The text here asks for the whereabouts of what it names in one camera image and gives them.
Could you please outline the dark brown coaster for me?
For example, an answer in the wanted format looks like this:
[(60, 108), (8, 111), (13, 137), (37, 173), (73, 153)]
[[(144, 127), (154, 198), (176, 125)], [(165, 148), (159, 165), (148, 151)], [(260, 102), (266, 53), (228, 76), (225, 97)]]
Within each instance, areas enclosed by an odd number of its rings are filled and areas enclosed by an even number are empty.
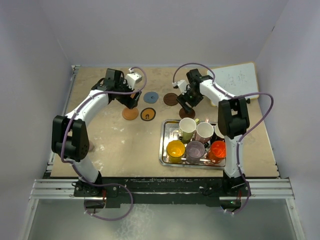
[(167, 93), (163, 97), (163, 102), (168, 106), (175, 106), (178, 104), (177, 97), (178, 95), (173, 92)]
[(191, 119), (194, 119), (195, 118), (195, 116), (196, 116), (196, 113), (195, 113), (195, 111), (193, 110), (193, 109), (191, 109), (191, 111), (189, 111), (189, 112), (187, 112), (187, 111), (185, 111), (183, 108), (181, 108), (180, 110), (179, 110), (179, 117), (181, 118), (181, 119), (184, 119), (184, 118), (191, 118)]

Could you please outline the orange-brown wooden coaster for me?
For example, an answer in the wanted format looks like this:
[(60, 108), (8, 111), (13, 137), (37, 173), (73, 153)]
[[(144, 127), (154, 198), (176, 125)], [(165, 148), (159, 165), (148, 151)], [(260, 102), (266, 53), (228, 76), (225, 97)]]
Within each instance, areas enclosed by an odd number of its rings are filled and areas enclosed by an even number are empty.
[(139, 110), (136, 107), (133, 109), (129, 109), (126, 107), (122, 111), (122, 117), (128, 121), (135, 120), (138, 117), (138, 115), (139, 115)]

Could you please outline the blue coaster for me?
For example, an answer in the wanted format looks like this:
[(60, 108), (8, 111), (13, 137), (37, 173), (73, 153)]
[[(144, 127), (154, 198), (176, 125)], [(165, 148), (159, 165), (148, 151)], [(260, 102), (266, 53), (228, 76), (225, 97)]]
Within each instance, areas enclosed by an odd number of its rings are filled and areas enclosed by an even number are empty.
[(143, 96), (143, 100), (148, 104), (155, 104), (159, 99), (159, 95), (155, 91), (149, 91)]

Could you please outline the yellow-green mug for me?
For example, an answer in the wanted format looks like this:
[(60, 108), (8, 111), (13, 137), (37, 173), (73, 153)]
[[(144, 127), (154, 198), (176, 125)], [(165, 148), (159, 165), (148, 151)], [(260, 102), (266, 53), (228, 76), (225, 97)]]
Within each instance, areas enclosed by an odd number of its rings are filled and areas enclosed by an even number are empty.
[(189, 117), (185, 117), (179, 122), (179, 139), (183, 144), (187, 144), (192, 140), (199, 122), (198, 118), (192, 119)]

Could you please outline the yellow black-rimmed coaster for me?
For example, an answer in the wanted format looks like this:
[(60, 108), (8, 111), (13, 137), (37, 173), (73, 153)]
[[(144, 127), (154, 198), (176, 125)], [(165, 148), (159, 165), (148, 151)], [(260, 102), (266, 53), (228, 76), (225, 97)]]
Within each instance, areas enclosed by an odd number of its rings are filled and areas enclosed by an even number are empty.
[(152, 107), (147, 107), (143, 109), (140, 113), (140, 118), (145, 122), (152, 121), (155, 117), (156, 117), (156, 110)]

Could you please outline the black mug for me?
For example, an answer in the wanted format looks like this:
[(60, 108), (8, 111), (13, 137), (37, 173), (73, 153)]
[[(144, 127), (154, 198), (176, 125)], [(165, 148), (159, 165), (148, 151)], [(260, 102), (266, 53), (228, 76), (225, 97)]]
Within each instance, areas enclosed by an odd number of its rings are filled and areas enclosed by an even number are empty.
[(220, 132), (218, 124), (214, 126), (214, 135), (213, 135), (214, 141), (224, 141), (225, 137), (224, 135)]

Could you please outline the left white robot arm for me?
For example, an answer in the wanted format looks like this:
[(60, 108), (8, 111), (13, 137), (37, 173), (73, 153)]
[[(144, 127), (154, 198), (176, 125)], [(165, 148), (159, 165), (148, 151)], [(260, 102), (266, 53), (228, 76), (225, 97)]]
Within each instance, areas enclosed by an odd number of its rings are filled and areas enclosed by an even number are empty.
[(139, 82), (147, 82), (145, 72), (141, 74), (131, 67), (128, 74), (121, 70), (107, 69), (105, 76), (91, 88), (88, 96), (71, 112), (57, 115), (52, 121), (51, 150), (63, 163), (70, 164), (79, 180), (85, 182), (85, 190), (91, 196), (103, 191), (101, 173), (88, 157), (90, 141), (87, 127), (94, 117), (113, 100), (128, 109), (137, 107), (142, 89)]

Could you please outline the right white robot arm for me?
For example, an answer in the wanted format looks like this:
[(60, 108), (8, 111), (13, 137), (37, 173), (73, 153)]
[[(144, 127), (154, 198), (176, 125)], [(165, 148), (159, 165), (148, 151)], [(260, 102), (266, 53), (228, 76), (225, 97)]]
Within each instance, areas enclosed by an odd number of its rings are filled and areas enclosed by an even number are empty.
[(173, 81), (172, 86), (180, 90), (177, 102), (189, 113), (204, 97), (209, 98), (218, 109), (217, 125), (226, 144), (226, 164), (223, 170), (222, 190), (228, 196), (240, 190), (249, 195), (250, 185), (243, 168), (243, 137), (250, 126), (246, 98), (236, 97), (215, 82), (215, 75), (202, 76), (198, 69), (186, 74), (187, 80)]

